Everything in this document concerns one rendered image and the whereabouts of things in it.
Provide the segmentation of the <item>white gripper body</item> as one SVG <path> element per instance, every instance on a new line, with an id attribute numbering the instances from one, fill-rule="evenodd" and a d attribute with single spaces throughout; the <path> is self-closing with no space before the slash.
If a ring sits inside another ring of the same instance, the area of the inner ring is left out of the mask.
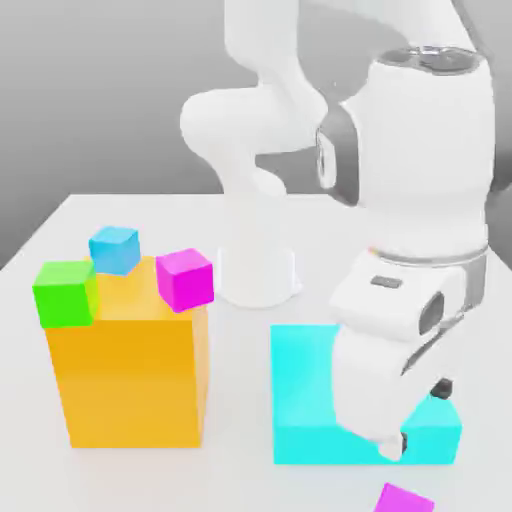
<path id="1" fill-rule="evenodd" d="M 443 321 L 425 340 L 401 342 L 343 325 L 333 345 L 332 390 L 336 420 L 378 444 L 402 425 L 442 378 L 453 381 L 462 313 Z"/>

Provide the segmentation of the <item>large cyan box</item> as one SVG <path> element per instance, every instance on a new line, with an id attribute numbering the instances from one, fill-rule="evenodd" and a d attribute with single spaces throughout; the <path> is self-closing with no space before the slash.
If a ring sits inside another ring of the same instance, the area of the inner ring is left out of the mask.
<path id="1" fill-rule="evenodd" d="M 390 465 L 375 444 L 336 423 L 331 352 L 336 325 L 270 328 L 274 462 L 281 465 Z M 451 465 L 462 423 L 449 400 L 427 396 L 403 424 L 399 465 Z"/>

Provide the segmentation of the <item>small blue cube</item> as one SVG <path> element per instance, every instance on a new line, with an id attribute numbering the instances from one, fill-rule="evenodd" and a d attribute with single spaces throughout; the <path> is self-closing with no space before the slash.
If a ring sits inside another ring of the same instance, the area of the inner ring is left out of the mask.
<path id="1" fill-rule="evenodd" d="M 127 227 L 106 226 L 88 242 L 89 252 L 97 273 L 128 275 L 140 262 L 139 233 Z"/>

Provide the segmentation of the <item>small magenta cube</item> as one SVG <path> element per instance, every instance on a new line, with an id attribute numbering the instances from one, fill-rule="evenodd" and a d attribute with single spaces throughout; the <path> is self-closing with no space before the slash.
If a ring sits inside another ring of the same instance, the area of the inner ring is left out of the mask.
<path id="1" fill-rule="evenodd" d="M 158 292 L 173 312 L 214 300 L 213 265 L 194 248 L 155 258 Z"/>
<path id="2" fill-rule="evenodd" d="M 373 512 L 433 512 L 434 507 L 432 500 L 386 483 Z"/>

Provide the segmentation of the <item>small green cube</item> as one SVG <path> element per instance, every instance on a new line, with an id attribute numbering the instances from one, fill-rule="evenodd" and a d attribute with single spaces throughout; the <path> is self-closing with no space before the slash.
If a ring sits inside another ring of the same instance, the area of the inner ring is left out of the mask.
<path id="1" fill-rule="evenodd" d="M 99 291 L 92 261 L 46 262 L 32 290 L 44 329 L 85 327 L 93 323 Z"/>

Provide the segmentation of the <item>large orange box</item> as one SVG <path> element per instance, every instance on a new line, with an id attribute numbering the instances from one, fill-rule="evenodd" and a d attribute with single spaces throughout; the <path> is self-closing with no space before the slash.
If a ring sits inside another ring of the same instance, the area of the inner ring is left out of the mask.
<path id="1" fill-rule="evenodd" d="M 45 331 L 74 448 L 198 448 L 209 383 L 208 310 L 175 313 L 155 260 L 97 277 L 89 326 Z"/>

